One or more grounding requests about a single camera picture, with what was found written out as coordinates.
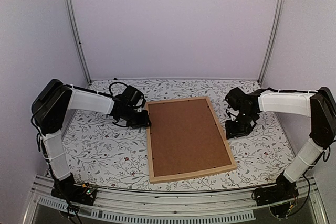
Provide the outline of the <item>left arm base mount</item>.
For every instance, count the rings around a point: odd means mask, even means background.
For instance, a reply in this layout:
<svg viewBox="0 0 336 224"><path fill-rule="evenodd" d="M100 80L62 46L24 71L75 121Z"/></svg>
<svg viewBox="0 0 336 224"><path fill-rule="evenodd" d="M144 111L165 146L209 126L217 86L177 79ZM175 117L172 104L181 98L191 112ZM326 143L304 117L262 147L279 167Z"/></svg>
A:
<svg viewBox="0 0 336 224"><path fill-rule="evenodd" d="M97 188L89 183L75 185L73 182L55 180L51 195L71 203L93 206Z"/></svg>

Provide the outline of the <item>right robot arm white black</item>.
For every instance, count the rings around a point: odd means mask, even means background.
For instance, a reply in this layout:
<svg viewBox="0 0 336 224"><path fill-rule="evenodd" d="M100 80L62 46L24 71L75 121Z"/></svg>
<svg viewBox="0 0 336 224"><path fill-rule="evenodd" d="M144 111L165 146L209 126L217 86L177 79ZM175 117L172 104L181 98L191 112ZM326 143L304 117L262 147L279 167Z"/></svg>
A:
<svg viewBox="0 0 336 224"><path fill-rule="evenodd" d="M317 90L257 89L245 93L231 89L225 97L229 119L225 122L227 139L248 136L261 113L275 113L286 136L298 137L295 158L277 177L271 196L276 201L291 194L292 186L312 168L318 158L335 142L335 99L328 87Z"/></svg>

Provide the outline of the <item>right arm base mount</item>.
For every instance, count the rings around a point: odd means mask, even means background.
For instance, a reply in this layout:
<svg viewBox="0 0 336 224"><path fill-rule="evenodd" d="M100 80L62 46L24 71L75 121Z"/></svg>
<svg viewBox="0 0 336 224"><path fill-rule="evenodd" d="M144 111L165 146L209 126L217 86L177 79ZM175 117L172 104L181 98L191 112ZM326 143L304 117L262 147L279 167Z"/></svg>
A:
<svg viewBox="0 0 336 224"><path fill-rule="evenodd" d="M274 186L256 188L252 192L251 198L256 202L257 206L263 206L298 196L299 192L296 183L291 183L286 179L278 179Z"/></svg>

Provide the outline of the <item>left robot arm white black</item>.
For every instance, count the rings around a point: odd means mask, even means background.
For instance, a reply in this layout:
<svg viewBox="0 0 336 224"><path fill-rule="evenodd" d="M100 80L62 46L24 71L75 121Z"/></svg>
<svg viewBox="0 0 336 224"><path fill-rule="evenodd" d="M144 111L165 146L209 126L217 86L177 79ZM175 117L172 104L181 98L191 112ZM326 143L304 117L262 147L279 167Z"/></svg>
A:
<svg viewBox="0 0 336 224"><path fill-rule="evenodd" d="M121 94L102 93L52 79L31 106L31 124L37 129L40 146L49 165L58 192L67 200L78 195L78 188L66 161L62 145L62 128L70 110L97 112L120 120L133 129L149 127L151 121L144 106L146 99L137 88L126 85Z"/></svg>

